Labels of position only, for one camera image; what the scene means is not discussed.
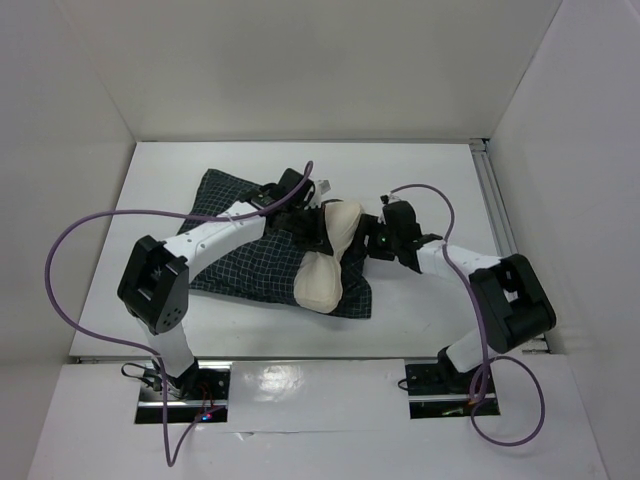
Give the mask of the cream bear pillow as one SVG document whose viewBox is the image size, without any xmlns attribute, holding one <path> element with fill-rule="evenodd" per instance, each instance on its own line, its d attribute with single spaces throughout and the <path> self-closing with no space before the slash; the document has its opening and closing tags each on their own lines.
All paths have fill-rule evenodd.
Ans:
<svg viewBox="0 0 640 480">
<path fill-rule="evenodd" d="M 327 203 L 321 208 L 321 232 L 327 234 L 332 252 L 305 253 L 293 283 L 299 306 L 321 314 L 336 309 L 344 292 L 341 260 L 354 240 L 362 215 L 362 205 L 351 200 Z"/>
</svg>

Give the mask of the dark plaid pillowcase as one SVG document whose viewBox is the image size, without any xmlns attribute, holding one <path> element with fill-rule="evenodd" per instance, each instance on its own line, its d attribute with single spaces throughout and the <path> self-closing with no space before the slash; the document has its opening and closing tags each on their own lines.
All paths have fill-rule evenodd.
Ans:
<svg viewBox="0 0 640 480">
<path fill-rule="evenodd" d="M 255 183 L 217 169 L 201 178 L 191 213 L 216 216 L 226 211 Z M 195 291 L 270 304 L 295 306 L 294 279 L 304 258 L 290 233 L 278 231 L 245 244 L 202 270 L 191 282 Z M 329 314 L 369 319 L 372 289 L 364 276 L 365 256 L 349 248 L 341 261 L 343 296 Z"/>
</svg>

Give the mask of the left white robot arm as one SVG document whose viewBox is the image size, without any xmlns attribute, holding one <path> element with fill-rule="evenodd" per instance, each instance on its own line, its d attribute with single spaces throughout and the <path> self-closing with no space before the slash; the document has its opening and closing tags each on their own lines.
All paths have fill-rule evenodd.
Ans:
<svg viewBox="0 0 640 480">
<path fill-rule="evenodd" d="M 117 295 L 144 325 L 156 365 L 165 369 L 161 385 L 172 397 L 187 398 L 197 387 L 199 366 L 181 322 L 190 284 L 201 271 L 276 231 L 291 233 L 298 248 L 321 259 L 333 257 L 322 204 L 330 184 L 309 175 L 287 169 L 278 182 L 241 194 L 217 216 L 200 218 L 195 228 L 165 240 L 147 235 L 135 243 Z"/>
</svg>

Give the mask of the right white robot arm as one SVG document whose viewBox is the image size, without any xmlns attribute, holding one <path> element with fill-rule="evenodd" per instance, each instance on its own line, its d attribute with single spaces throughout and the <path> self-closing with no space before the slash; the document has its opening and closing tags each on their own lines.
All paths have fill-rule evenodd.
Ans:
<svg viewBox="0 0 640 480">
<path fill-rule="evenodd" d="M 363 215 L 354 244 L 370 258 L 398 261 L 418 274 L 458 281 L 473 294 L 480 324 L 441 349 L 427 384 L 458 393 L 484 358 L 493 360 L 556 326 L 556 313 L 525 256 L 484 255 L 426 234 L 405 200 L 386 202 L 378 217 Z"/>
</svg>

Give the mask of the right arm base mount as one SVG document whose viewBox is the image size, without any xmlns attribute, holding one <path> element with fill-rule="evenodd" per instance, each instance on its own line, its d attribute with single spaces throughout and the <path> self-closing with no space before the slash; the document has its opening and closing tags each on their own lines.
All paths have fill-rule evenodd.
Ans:
<svg viewBox="0 0 640 480">
<path fill-rule="evenodd" d="M 469 384 L 474 371 L 451 373 L 435 359 L 408 360 L 397 387 L 408 396 L 410 418 L 449 419 L 469 417 L 474 406 Z"/>
</svg>

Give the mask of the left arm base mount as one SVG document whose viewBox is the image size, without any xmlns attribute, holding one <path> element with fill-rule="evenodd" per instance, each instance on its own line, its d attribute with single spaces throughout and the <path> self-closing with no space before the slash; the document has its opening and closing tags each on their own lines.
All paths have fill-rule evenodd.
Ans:
<svg viewBox="0 0 640 480">
<path fill-rule="evenodd" d="M 123 377 L 139 382 L 135 423 L 161 424 L 165 389 L 159 369 L 153 362 L 126 362 L 120 368 Z M 200 361 L 199 370 L 180 387 L 168 383 L 167 423 L 226 423 L 231 384 L 229 363 Z"/>
</svg>

